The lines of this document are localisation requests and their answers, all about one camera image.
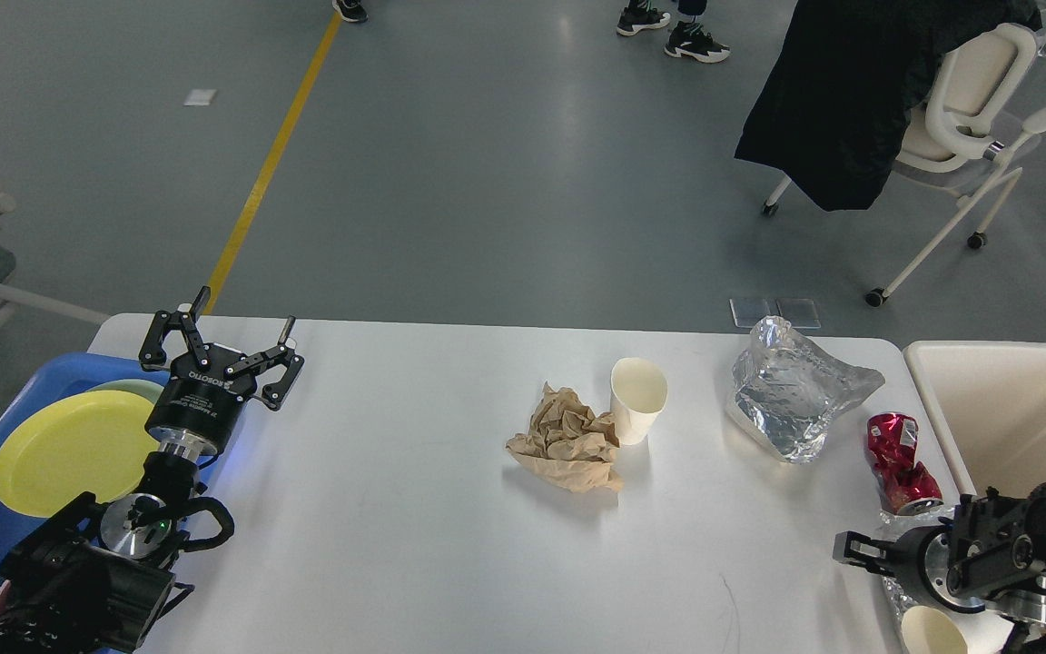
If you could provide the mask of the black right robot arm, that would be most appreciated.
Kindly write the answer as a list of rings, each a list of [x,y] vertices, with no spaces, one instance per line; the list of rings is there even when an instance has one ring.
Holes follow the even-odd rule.
[[[976,617],[1004,621],[993,653],[1046,653],[1046,481],[1028,497],[963,494],[951,516],[896,540],[839,533],[835,561],[893,580],[912,607],[909,651],[968,651]]]

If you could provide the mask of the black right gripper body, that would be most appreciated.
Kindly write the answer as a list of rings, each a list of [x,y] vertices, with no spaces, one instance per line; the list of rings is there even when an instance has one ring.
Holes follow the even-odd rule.
[[[905,531],[889,547],[890,569],[905,595],[920,605],[958,614],[984,612],[984,600],[954,596],[948,589],[948,538],[943,525]]]

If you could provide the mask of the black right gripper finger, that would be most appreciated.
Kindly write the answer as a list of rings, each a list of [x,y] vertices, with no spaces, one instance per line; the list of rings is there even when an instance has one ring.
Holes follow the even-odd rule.
[[[895,563],[890,559],[895,542],[867,537],[860,531],[839,531],[835,534],[832,559],[844,566],[858,567],[876,576],[895,576]]]

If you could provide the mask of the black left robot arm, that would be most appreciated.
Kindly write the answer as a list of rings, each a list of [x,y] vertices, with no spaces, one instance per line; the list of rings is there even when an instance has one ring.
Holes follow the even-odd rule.
[[[207,341],[192,302],[159,311],[138,356],[169,380],[143,430],[156,447],[138,481],[112,500],[84,490],[18,541],[0,563],[0,653],[133,653],[156,622],[194,592],[173,566],[235,534],[201,471],[227,450],[250,401],[281,409],[303,368],[287,316],[274,346],[247,353]]]

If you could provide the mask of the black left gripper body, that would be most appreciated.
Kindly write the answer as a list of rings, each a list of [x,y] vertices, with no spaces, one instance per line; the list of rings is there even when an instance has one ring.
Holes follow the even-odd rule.
[[[173,360],[169,381],[154,404],[144,429],[153,438],[188,434],[202,441],[203,455],[227,448],[246,402],[256,391],[249,373],[230,378],[227,370],[248,359],[244,352],[206,352],[209,368],[201,369],[190,353]]]

